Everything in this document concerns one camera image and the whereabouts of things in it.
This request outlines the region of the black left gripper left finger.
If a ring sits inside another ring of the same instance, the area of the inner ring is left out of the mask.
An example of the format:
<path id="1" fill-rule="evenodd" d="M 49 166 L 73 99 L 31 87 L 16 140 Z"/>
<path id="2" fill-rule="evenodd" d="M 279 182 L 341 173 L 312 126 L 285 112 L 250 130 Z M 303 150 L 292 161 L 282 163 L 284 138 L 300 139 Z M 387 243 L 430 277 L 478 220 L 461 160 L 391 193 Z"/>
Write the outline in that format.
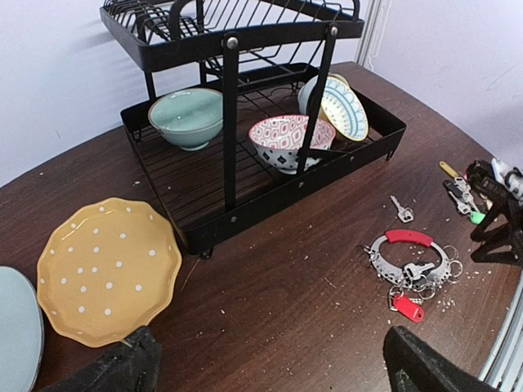
<path id="1" fill-rule="evenodd" d="M 45 391 L 155 391 L 162 346 L 141 326 L 96 361 Z"/>

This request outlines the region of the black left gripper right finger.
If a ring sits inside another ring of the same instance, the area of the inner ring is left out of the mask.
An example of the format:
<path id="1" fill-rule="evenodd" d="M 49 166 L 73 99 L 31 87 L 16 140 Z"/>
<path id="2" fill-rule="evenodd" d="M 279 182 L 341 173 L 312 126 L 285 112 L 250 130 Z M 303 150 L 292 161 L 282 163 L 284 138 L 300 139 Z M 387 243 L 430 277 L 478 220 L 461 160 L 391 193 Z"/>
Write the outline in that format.
<path id="1" fill-rule="evenodd" d="M 406 327 L 391 327 L 383 358 L 391 391 L 494 391 L 495 388 L 455 366 Z"/>

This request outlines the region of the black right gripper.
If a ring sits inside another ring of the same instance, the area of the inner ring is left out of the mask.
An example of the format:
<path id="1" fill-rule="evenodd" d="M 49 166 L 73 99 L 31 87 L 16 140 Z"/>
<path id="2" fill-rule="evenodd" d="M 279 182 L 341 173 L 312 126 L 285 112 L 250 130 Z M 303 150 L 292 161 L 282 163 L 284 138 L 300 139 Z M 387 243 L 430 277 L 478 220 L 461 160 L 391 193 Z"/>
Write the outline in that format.
<path id="1" fill-rule="evenodd" d="M 504 223 L 490 229 L 499 217 L 504 219 Z M 519 201 L 512 195 L 495 199 L 470 238 L 489 240 L 472 252 L 474 262 L 522 266 L 522 206 Z"/>

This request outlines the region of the red tag key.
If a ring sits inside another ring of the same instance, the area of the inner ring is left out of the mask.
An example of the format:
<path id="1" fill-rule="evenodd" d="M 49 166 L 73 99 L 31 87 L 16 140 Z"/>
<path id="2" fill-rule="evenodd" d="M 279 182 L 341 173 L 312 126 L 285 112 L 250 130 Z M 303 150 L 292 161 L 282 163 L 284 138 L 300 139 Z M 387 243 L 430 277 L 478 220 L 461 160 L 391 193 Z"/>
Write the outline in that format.
<path id="1" fill-rule="evenodd" d="M 407 297 L 402 287 L 392 287 L 389 290 L 387 304 L 389 310 L 402 314 L 414 323 L 421 323 L 425 319 L 422 305 L 416 298 Z"/>

